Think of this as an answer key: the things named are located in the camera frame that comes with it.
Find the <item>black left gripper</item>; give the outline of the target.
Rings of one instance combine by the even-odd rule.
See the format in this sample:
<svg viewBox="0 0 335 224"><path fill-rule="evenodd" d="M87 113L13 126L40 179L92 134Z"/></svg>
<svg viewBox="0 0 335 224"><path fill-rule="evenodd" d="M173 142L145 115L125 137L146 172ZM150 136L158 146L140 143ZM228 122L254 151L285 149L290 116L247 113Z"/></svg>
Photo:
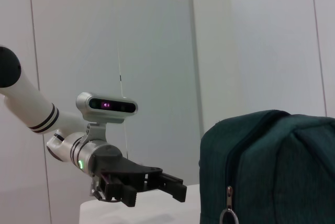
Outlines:
<svg viewBox="0 0 335 224"><path fill-rule="evenodd" d="M116 148L95 151L92 171L97 177L92 194L98 200L134 207L138 193L154 189L170 194L181 203L186 200L187 186L182 179L124 158Z"/></svg>

